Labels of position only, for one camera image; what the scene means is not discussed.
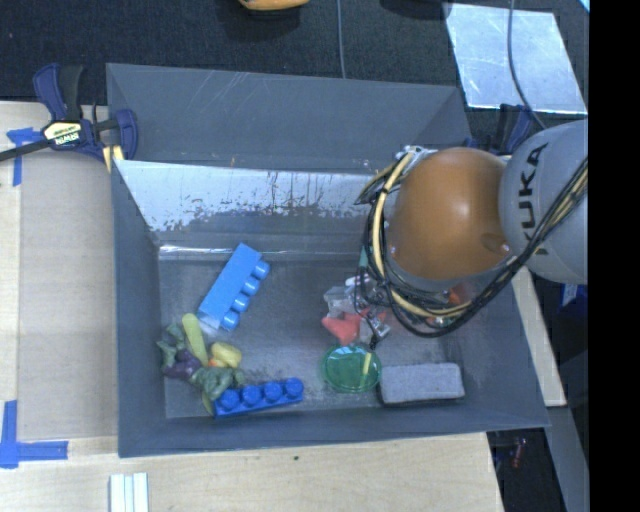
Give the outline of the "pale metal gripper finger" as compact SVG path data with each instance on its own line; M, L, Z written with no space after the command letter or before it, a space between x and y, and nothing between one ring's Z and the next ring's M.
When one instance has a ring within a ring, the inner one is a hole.
M376 349L377 346L388 337L390 333L390 327L379 319L369 320L368 326L371 331L369 348Z
M323 295L329 314L355 314L355 286L333 286Z

